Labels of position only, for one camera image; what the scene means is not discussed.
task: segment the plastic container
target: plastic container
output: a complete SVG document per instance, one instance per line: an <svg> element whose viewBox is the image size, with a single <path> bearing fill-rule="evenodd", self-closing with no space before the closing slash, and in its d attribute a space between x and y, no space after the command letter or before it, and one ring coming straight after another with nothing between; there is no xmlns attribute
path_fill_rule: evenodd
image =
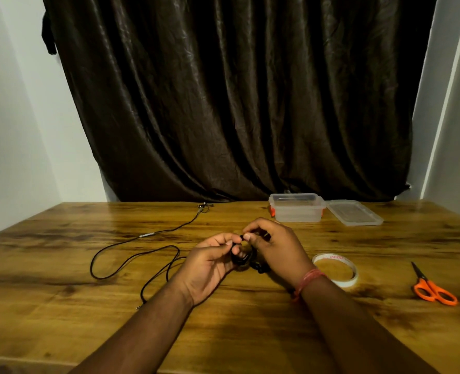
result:
<svg viewBox="0 0 460 374"><path fill-rule="evenodd" d="M326 206L346 226L378 226L384 221L358 201L337 199L328 201Z"/></svg>
<svg viewBox="0 0 460 374"><path fill-rule="evenodd" d="M272 194L270 213L279 222L319 222L326 203L314 193Z"/></svg>

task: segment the wooden table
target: wooden table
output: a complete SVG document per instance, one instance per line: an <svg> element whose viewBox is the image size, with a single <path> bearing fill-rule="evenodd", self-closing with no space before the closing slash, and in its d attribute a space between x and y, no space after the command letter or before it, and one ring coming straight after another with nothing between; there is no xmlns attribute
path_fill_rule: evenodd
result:
<svg viewBox="0 0 460 374"><path fill-rule="evenodd" d="M410 261L460 301L460 216L432 203L369 204L382 226L345 227L328 210L320 223L291 223L310 255L335 252L359 269L348 291L403 343L441 372L460 373L460 304L425 302L410 290ZM0 232L0 372L67 372L104 342L140 304L139 290L173 255L138 258L94 281L101 247L178 226L194 203L63 203ZM172 233L102 255L105 275L127 256L166 244L183 251L222 231L239 232L266 202L217 204ZM164 283L146 289L151 296ZM266 274L232 272L192 312L160 372L335 372L304 306Z"/></svg>

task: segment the container lid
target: container lid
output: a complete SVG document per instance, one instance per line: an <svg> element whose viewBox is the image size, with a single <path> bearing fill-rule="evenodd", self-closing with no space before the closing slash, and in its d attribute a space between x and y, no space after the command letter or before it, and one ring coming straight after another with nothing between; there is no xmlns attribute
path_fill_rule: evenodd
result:
<svg viewBox="0 0 460 374"><path fill-rule="evenodd" d="M358 201L337 199L327 201L326 207L346 226L377 226L384 221Z"/></svg>
<svg viewBox="0 0 460 374"><path fill-rule="evenodd" d="M272 194L269 201L273 207L326 207L324 199L315 193Z"/></svg>

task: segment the dark brown curtain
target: dark brown curtain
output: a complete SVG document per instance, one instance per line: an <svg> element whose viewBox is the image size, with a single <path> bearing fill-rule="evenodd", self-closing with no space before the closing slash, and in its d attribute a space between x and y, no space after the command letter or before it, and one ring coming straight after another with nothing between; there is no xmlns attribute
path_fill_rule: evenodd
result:
<svg viewBox="0 0 460 374"><path fill-rule="evenodd" d="M436 0L44 0L122 201L405 189Z"/></svg>

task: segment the tape roll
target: tape roll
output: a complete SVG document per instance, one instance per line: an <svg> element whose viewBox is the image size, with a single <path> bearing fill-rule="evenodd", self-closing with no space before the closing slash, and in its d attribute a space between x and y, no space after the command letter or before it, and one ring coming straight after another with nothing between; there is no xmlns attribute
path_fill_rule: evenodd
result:
<svg viewBox="0 0 460 374"><path fill-rule="evenodd" d="M347 266L349 266L351 270L353 271L354 275L349 281L334 281L331 279L331 281L335 283L337 286L350 287L350 286L353 286L358 281L358 269L356 268L356 265L353 264L350 260L348 260L344 256L340 256L335 253L320 253L320 254L317 254L315 257L313 257L311 261L314 264L316 264L316 262L323 260L323 259L340 261L346 264Z"/></svg>

